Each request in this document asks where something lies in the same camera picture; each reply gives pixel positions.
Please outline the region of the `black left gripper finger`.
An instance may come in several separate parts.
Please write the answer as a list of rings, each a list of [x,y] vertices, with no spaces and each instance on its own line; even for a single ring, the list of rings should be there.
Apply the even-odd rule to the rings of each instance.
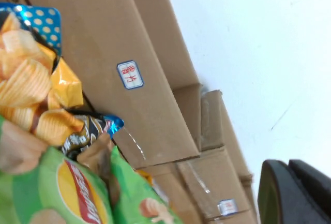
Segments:
[[[261,223],[330,223],[330,177],[299,159],[265,160],[258,207]]]

